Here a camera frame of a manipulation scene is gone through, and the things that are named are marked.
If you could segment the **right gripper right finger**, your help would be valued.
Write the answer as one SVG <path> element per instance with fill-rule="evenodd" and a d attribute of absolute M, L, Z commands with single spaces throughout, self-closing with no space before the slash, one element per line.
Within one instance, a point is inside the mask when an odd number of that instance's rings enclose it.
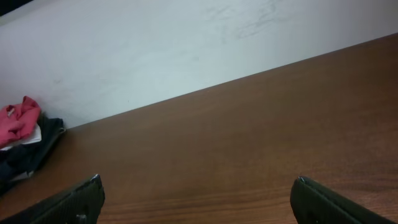
<path fill-rule="evenodd" d="M 290 206 L 298 224 L 394 224 L 304 176 L 294 181 Z"/>

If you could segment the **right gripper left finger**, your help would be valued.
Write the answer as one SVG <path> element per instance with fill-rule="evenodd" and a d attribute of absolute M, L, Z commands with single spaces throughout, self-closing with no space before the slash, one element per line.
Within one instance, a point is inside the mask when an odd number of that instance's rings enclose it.
<path fill-rule="evenodd" d="M 1 220 L 1 224 L 96 224 L 105 201 L 100 175 Z"/>

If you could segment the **red orange t-shirt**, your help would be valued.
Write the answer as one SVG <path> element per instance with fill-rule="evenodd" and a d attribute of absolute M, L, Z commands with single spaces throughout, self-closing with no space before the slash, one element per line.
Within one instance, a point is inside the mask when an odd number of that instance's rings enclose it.
<path fill-rule="evenodd" d="M 22 103 L 7 105 L 1 109 L 1 148 L 27 139 L 35 130 L 41 113 L 39 104 L 23 97 Z"/>

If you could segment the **navy folded garment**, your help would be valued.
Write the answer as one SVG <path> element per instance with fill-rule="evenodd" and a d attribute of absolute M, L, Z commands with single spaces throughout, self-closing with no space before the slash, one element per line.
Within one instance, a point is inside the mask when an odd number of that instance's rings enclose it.
<path fill-rule="evenodd" d="M 62 119 L 44 114 L 39 117 L 39 127 L 41 141 L 1 152 L 1 195 L 41 169 L 66 131 Z"/>

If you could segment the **white folded t-shirt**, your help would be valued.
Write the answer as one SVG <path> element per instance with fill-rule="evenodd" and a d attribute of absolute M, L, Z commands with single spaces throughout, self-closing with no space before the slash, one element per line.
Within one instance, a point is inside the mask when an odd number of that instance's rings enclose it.
<path fill-rule="evenodd" d="M 27 138 L 21 139 L 21 140 L 18 140 L 18 141 L 14 141 L 14 142 L 8 144 L 7 146 L 1 148 L 1 150 L 2 151 L 8 151 L 11 148 L 13 148 L 15 146 L 18 146 L 20 144 L 33 144 L 33 143 L 40 142 L 41 140 L 42 140 L 41 128 L 40 128 L 40 126 L 38 124 L 36 124 L 35 128 L 34 128 L 34 131 Z"/>

